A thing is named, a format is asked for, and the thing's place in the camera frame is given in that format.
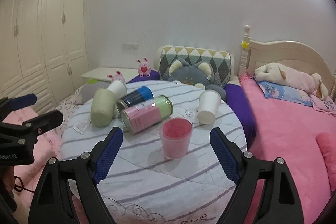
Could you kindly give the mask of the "pink bunny plush upright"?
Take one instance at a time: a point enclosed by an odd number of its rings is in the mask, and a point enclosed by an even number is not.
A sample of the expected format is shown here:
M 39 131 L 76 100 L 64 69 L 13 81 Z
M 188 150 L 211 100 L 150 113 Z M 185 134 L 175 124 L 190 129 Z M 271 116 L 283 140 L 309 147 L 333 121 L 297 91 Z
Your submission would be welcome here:
M 139 63 L 138 67 L 138 74 L 140 77 L 150 77 L 151 67 L 147 60 L 147 58 L 143 58 L 142 60 L 138 59 L 137 62 Z

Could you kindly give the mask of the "pink plastic cup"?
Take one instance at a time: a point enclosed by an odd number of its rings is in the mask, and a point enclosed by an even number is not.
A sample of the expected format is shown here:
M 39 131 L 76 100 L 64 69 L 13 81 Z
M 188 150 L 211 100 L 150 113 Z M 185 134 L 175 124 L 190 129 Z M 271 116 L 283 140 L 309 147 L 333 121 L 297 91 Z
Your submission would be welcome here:
M 161 143 L 163 154 L 168 159 L 180 159 L 186 156 L 193 125 L 185 118 L 172 118 L 162 125 Z

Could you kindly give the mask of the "white pink dog plush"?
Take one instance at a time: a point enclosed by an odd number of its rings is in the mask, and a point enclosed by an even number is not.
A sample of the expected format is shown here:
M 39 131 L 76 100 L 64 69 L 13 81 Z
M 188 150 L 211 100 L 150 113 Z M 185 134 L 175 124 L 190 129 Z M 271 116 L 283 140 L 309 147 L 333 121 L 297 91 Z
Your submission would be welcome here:
M 268 81 L 279 85 L 305 91 L 313 94 L 320 100 L 329 95 L 322 77 L 318 73 L 309 75 L 280 63 L 269 63 L 255 69 L 254 76 L 257 81 Z

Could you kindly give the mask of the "pink fleece bed blanket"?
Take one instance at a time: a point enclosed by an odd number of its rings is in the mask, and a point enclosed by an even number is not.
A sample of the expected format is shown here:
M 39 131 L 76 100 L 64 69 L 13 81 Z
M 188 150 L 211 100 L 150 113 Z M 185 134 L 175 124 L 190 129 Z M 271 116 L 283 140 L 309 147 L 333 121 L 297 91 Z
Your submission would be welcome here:
M 281 157 L 291 172 L 305 223 L 313 223 L 335 191 L 335 116 L 297 103 L 265 98 L 249 75 L 240 85 L 255 118 L 249 150 L 258 158 Z

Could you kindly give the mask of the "white paper cup left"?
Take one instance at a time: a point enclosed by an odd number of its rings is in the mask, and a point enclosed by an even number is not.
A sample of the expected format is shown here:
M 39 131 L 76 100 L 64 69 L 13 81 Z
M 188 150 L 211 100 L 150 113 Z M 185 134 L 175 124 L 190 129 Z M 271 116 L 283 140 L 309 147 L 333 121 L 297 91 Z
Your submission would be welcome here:
M 113 80 L 107 87 L 107 90 L 112 92 L 116 96 L 116 99 L 120 99 L 127 94 L 126 84 L 121 80 Z

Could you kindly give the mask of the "pink printed pillow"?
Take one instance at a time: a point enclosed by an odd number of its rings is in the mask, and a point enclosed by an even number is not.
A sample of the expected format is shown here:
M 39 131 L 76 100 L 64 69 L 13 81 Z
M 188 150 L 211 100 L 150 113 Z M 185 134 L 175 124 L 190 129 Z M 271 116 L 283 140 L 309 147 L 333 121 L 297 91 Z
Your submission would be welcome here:
M 336 116 L 336 105 L 329 96 L 327 96 L 325 100 L 320 100 L 313 94 L 310 94 L 309 96 L 314 110 L 330 114 L 334 117 Z

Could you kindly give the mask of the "white paper cup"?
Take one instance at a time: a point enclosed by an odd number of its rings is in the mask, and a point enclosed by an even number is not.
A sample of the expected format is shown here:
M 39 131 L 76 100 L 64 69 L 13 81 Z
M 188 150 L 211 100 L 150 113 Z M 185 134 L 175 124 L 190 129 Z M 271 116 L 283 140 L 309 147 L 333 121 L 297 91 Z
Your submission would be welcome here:
M 127 94 L 126 84 L 121 80 L 113 80 L 107 87 L 107 90 L 112 92 L 116 96 L 116 99 L 120 99 Z
M 212 124 L 221 104 L 221 96 L 214 90 L 205 90 L 199 97 L 197 119 L 202 124 Z

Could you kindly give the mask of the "grey flower pillow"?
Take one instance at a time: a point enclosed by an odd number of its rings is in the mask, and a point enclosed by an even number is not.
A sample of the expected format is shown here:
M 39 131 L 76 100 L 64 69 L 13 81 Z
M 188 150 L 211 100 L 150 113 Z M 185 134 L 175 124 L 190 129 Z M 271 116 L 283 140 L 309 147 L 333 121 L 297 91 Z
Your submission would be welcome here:
M 83 105 L 88 100 L 92 99 L 96 93 L 96 91 L 100 88 L 106 89 L 111 82 L 106 81 L 98 81 L 96 79 L 90 79 L 86 84 L 84 84 L 80 92 L 78 93 L 75 104 Z

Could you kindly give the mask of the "white wall socket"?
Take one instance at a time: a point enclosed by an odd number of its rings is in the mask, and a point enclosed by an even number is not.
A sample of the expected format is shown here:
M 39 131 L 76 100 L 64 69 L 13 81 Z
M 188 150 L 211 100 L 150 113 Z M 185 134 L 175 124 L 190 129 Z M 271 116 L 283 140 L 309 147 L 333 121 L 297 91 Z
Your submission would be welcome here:
M 122 48 L 124 50 L 137 50 L 138 44 L 137 43 L 123 43 Z

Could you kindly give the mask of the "heart pattern white quilt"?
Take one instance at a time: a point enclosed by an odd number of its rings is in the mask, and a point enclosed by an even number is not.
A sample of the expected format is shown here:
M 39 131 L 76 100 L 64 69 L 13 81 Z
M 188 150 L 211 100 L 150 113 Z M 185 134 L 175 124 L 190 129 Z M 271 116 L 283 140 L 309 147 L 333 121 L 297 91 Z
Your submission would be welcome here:
M 55 110 L 63 114 L 63 123 L 56 128 L 56 133 L 62 138 L 63 133 L 68 127 L 68 123 L 75 115 L 76 110 L 83 104 L 86 104 L 94 97 L 95 92 L 86 86 L 81 86 L 72 96 L 60 103 Z

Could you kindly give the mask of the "blue cartoon pillow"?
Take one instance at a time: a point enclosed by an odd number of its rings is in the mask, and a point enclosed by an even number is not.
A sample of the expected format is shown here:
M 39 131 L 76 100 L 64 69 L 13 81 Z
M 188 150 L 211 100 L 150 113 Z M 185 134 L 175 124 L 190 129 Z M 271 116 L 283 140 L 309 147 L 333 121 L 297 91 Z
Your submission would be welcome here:
M 313 103 L 308 94 L 299 89 L 283 86 L 268 81 L 256 81 L 265 98 L 272 98 L 312 107 Z

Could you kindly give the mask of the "grey cat plush cushion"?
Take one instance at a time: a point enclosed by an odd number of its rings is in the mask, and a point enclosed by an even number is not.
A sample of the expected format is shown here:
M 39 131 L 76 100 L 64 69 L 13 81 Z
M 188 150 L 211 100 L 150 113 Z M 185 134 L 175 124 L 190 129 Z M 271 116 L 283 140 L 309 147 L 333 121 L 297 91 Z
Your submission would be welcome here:
M 227 93 L 221 86 L 217 85 L 213 69 L 208 62 L 200 61 L 190 65 L 186 60 L 176 59 L 163 74 L 162 79 L 195 86 L 203 90 L 214 90 L 219 93 L 224 102 L 227 101 Z

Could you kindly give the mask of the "cream wooden bed headboard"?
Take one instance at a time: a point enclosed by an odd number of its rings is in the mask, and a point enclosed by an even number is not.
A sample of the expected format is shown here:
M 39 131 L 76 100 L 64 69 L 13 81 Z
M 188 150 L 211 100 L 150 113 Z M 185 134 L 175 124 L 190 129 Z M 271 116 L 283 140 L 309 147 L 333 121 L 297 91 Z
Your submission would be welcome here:
M 335 99 L 335 73 L 331 73 L 322 56 L 312 47 L 295 41 L 280 40 L 258 42 L 251 39 L 250 26 L 244 26 L 240 57 L 235 59 L 238 65 L 237 77 L 268 63 L 280 63 L 308 74 L 318 73 L 326 85 L 329 96 Z

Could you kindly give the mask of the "pale green cup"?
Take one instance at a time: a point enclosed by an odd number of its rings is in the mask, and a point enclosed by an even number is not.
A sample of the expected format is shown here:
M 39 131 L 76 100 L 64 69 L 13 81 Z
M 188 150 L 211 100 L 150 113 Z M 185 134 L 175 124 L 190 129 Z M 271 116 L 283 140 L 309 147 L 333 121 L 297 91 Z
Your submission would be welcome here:
M 108 89 L 99 88 L 94 94 L 91 105 L 92 124 L 96 127 L 108 126 L 113 118 L 115 105 L 116 96 Z

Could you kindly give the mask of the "striped white table cloth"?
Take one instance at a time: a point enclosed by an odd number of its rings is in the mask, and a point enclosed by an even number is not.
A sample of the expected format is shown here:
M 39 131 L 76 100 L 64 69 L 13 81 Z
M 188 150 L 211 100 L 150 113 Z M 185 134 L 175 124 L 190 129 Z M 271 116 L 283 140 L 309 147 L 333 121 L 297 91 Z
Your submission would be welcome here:
M 91 151 L 117 126 L 123 130 L 123 144 L 106 177 L 98 184 L 100 194 L 117 223 L 216 223 L 230 200 L 234 182 L 228 180 L 210 145 L 210 131 L 219 127 L 242 151 L 247 143 L 243 127 L 233 112 L 221 102 L 216 121 L 204 125 L 197 120 L 202 90 L 165 81 L 127 84 L 129 92 L 147 86 L 153 95 L 169 97 L 172 117 L 188 119 L 193 125 L 186 156 L 164 157 L 161 124 L 132 135 L 118 112 L 110 125 L 96 128 L 90 121 L 92 100 L 77 106 L 62 125 L 62 159 L 77 158 Z

